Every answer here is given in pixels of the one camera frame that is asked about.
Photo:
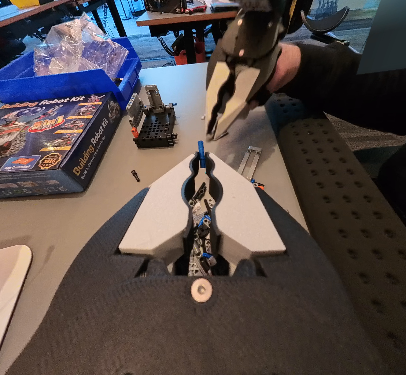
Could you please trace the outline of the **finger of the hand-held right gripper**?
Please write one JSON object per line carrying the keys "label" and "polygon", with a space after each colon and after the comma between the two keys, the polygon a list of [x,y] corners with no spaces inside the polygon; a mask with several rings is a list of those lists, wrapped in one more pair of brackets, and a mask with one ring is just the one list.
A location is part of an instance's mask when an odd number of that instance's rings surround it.
{"label": "finger of the hand-held right gripper", "polygon": [[266,79],[261,76],[261,71],[236,71],[231,73],[237,78],[236,84],[241,87],[241,113],[243,113],[253,97],[266,85]]}
{"label": "finger of the hand-held right gripper", "polygon": [[225,62],[216,63],[206,91],[206,137],[220,138],[241,113],[241,87]]}

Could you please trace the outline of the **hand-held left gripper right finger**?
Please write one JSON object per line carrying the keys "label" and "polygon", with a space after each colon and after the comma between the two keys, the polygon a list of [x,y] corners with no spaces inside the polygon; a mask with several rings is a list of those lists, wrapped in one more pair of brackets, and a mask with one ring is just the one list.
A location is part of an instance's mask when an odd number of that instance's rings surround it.
{"label": "hand-held left gripper right finger", "polygon": [[238,172],[213,153],[206,153],[209,194],[215,204],[211,210],[210,242],[215,258],[222,256],[237,266],[241,260],[285,253],[260,194]]}

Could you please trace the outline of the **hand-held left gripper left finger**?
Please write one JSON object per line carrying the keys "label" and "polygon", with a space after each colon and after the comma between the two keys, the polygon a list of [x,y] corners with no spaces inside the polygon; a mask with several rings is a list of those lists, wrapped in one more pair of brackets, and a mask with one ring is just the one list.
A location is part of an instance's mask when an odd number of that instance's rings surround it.
{"label": "hand-held left gripper left finger", "polygon": [[184,254],[190,207],[182,187],[192,176],[190,163],[195,158],[189,155],[148,187],[119,244],[121,253],[161,259],[167,266]]}

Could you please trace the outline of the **person's right forearm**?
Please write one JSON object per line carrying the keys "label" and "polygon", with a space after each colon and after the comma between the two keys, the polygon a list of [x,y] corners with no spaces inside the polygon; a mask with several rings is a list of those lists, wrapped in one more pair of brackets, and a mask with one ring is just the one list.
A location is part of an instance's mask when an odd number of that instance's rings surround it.
{"label": "person's right forearm", "polygon": [[362,55],[340,43],[295,46],[298,71],[278,93],[351,124],[405,136],[405,69],[357,74]]}

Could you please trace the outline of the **person's right hand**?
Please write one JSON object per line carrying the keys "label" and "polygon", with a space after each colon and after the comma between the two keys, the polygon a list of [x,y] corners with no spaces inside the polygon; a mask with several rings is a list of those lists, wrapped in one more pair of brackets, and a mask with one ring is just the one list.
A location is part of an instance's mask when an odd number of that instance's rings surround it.
{"label": "person's right hand", "polygon": [[290,43],[279,43],[281,53],[277,59],[272,79],[267,90],[274,93],[290,83],[298,73],[302,53],[299,46]]}

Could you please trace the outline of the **wooden table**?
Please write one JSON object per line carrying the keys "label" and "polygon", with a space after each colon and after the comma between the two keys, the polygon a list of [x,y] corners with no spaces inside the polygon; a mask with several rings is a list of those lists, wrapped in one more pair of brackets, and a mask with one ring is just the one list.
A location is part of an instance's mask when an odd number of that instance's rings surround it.
{"label": "wooden table", "polygon": [[211,26],[211,33],[215,43],[221,37],[222,27],[227,21],[235,18],[237,11],[213,12],[209,6],[205,12],[194,14],[175,14],[144,12],[137,20],[136,24],[148,26],[152,37],[164,35],[167,31],[183,32],[185,37],[185,50],[188,64],[196,63],[196,54],[194,46],[194,33],[199,41],[204,41],[204,30]]}

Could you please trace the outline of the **small black machine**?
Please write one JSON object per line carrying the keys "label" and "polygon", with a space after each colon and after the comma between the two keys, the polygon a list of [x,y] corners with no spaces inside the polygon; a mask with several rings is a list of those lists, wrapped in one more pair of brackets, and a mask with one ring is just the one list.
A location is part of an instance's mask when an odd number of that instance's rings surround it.
{"label": "small black machine", "polygon": [[144,86],[149,101],[146,106],[134,93],[127,106],[133,141],[139,149],[173,147],[177,134],[173,133],[176,103],[165,105],[157,85]]}

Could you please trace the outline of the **black stand pole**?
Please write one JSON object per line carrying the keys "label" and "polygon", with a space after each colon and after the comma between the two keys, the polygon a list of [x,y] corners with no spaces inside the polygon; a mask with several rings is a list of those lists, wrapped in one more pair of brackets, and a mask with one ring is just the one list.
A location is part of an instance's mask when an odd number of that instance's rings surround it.
{"label": "black stand pole", "polygon": [[114,0],[106,0],[106,3],[108,5],[109,11],[111,13],[114,24],[115,24],[115,26],[117,28],[118,33],[119,33],[119,36],[120,37],[127,37],[125,28],[123,26],[120,14],[118,12],[118,9],[117,9],[117,7],[115,5]]}

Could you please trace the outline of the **blue cardboard kit box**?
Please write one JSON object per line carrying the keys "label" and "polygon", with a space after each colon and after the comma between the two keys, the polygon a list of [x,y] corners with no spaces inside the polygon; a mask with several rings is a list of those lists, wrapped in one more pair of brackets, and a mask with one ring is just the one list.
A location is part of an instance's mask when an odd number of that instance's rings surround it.
{"label": "blue cardboard kit box", "polygon": [[1,199],[86,190],[120,118],[112,92],[1,103]]}

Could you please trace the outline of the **clear plastic parts bag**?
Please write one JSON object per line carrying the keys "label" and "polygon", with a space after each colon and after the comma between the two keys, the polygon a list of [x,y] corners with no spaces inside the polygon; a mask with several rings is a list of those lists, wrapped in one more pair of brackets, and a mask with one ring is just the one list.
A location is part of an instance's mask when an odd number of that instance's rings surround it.
{"label": "clear plastic parts bag", "polygon": [[102,69],[114,80],[128,54],[83,13],[50,29],[43,43],[34,49],[34,72],[36,76],[48,76]]}

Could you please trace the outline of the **white book stand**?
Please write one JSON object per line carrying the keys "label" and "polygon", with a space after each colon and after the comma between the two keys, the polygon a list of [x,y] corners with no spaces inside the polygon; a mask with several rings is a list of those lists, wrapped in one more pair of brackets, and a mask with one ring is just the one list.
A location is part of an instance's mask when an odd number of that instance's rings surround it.
{"label": "white book stand", "polygon": [[26,245],[0,250],[0,343],[3,343],[16,303],[32,262]]}

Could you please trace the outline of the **blue storage bin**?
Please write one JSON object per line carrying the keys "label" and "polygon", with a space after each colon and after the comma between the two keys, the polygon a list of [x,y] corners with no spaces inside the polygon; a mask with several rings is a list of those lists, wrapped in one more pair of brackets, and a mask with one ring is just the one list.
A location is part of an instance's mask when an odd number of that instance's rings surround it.
{"label": "blue storage bin", "polygon": [[125,109],[139,79],[142,64],[127,37],[114,38],[113,41],[129,51],[117,75],[118,78],[123,79],[118,86],[104,70],[99,68],[36,76],[33,68],[34,52],[31,51],[1,68],[1,101],[14,103],[113,92],[120,107]]}

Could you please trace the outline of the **grey frame with orange bracket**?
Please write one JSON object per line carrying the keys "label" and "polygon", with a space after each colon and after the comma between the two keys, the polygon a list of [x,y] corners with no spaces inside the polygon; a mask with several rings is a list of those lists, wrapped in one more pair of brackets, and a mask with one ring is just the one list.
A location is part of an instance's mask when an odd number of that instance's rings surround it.
{"label": "grey frame with orange bracket", "polygon": [[237,173],[248,180],[255,188],[264,190],[265,185],[253,178],[256,166],[261,156],[262,149],[256,146],[249,146],[239,165]]}

